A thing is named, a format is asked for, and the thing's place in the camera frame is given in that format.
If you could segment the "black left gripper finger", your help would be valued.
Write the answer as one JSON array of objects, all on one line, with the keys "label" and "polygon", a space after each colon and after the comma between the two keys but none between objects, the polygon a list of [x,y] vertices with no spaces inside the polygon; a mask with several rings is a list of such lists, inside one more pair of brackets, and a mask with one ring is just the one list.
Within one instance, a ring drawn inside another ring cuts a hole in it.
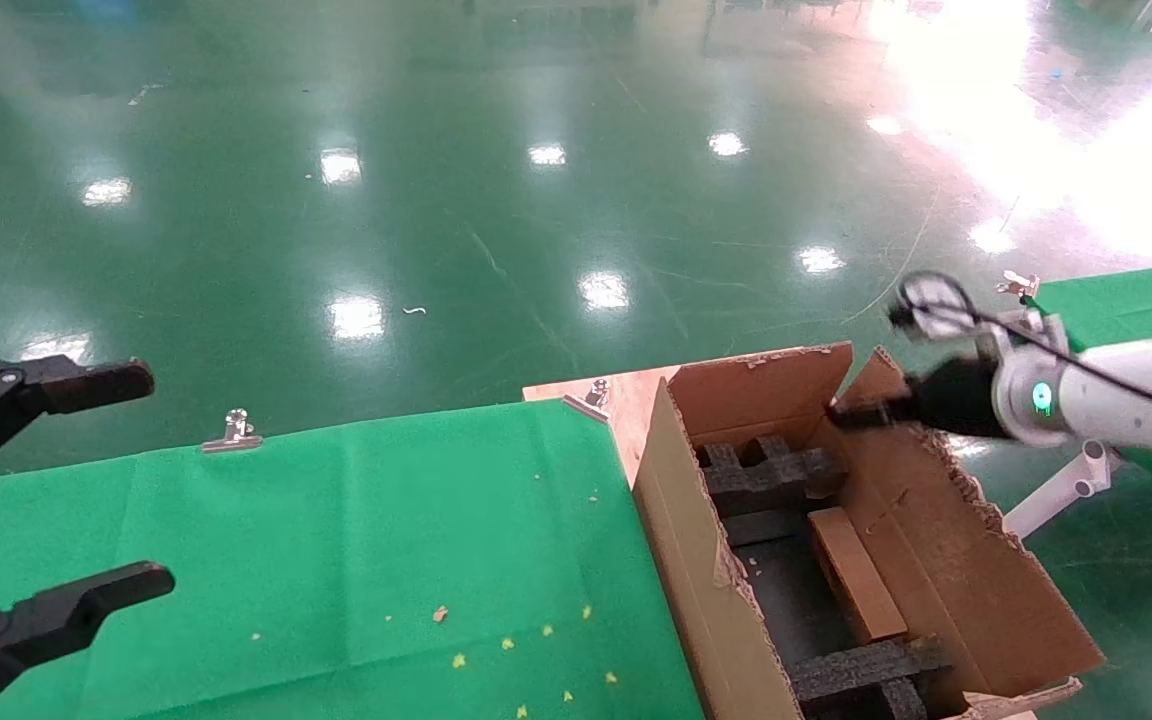
[{"label": "black left gripper finger", "polygon": [[165,566],[132,562],[0,609],[0,694],[26,670],[88,650],[109,615],[175,588],[177,579]]},{"label": "black left gripper finger", "polygon": [[0,359],[0,448],[41,415],[82,414],[154,391],[154,374],[136,357],[97,366],[82,366],[65,355]]}]

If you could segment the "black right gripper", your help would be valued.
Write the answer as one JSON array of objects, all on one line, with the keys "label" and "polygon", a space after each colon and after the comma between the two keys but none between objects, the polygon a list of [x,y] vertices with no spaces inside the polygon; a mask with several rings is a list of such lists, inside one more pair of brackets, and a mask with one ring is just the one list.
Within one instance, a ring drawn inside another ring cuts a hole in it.
[{"label": "black right gripper", "polygon": [[996,373],[996,361],[987,357],[950,357],[929,372],[905,377],[908,397],[879,397],[855,404],[835,397],[826,415],[841,430],[916,423],[956,435],[1009,439],[995,410]]}]

